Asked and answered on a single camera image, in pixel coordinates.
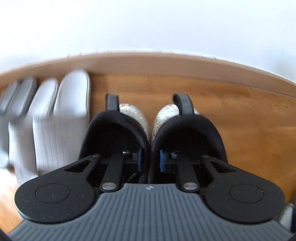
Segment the grey slide sandal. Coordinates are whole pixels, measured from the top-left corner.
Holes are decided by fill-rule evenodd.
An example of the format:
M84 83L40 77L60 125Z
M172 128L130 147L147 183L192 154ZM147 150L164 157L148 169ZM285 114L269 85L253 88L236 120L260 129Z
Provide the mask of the grey slide sandal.
M75 162L89 125L91 80L83 69L67 73L53 113L33 119L37 171L47 173Z
M26 114L36 90L37 81L35 78L27 77L20 81L6 112L1 113L1 152L7 153L9 151L9 121Z
M18 86L20 85L20 81L16 80L8 85L8 87L5 89L3 95L1 96L1 113L5 113L6 109L8 108L10 102L13 99L13 96L16 93L16 90Z
M58 92L56 78L44 80L38 87L27 113L9 122L9 159L14 166L18 185L38 176L33 135L33 120L46 118L53 112Z

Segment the black high-top shoe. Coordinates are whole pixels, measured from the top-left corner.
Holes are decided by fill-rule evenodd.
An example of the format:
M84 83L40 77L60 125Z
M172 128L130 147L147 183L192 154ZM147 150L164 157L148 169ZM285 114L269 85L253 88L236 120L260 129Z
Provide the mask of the black high-top shoe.
M161 151L176 151L193 158L209 155L228 162L217 128L194 109L190 97L184 93L175 93L172 100L173 104L165 105L154 120L148 183L160 183L164 180Z
M81 159L99 155L87 181L98 188L114 183L117 189L125 183L147 183L151 149L145 116L134 105L119 103L114 94L105 96L105 104L80 150Z

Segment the grey slide sandal right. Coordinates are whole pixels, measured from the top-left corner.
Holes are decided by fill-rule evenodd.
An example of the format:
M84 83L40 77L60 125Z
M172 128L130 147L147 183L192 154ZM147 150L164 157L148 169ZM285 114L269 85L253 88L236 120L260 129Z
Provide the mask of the grey slide sandal right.
M37 171L47 173L75 162L89 125L91 80L83 69L67 73L53 113L33 119Z

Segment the white purple sneaker near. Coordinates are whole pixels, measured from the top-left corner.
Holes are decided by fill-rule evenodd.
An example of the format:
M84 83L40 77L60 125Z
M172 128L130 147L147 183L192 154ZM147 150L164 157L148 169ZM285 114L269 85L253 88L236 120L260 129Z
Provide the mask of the white purple sneaker near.
M290 232L295 233L295 202L290 202L285 206L278 222Z

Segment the grey slide sandal leftmost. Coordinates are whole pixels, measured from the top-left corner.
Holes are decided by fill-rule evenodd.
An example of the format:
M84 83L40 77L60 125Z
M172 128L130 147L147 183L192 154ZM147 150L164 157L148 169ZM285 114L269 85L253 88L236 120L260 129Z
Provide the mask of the grey slide sandal leftmost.
M13 99L13 96L16 93L16 90L18 86L20 85L20 81L16 80L8 85L8 87L5 89L3 95L1 96L1 113L5 113L6 109L8 108L10 102Z

